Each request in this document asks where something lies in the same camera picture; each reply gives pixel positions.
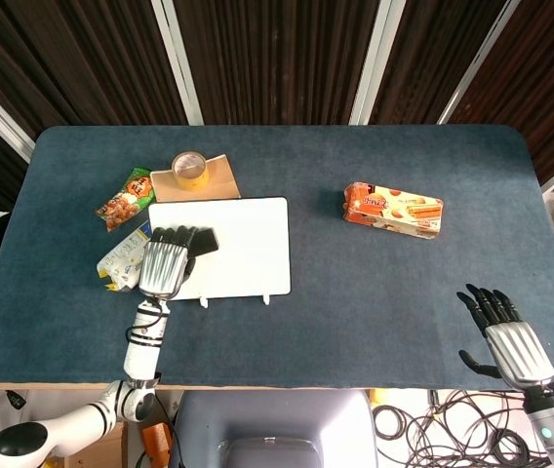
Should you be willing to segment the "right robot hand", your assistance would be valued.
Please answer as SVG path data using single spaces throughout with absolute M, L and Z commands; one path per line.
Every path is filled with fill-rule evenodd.
M 472 284 L 457 298 L 465 305 L 493 356 L 491 365 L 478 363 L 465 350 L 459 358 L 473 372 L 503 380 L 510 388 L 525 391 L 554 381 L 554 367 L 533 327 L 524 321 L 510 298 L 499 290 Z

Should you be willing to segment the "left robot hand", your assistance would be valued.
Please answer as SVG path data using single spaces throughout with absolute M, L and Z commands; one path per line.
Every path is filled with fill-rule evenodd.
M 173 299 L 191 275 L 196 258 L 218 248 L 213 228 L 156 227 L 144 248 L 138 281 L 140 292 L 155 299 Z

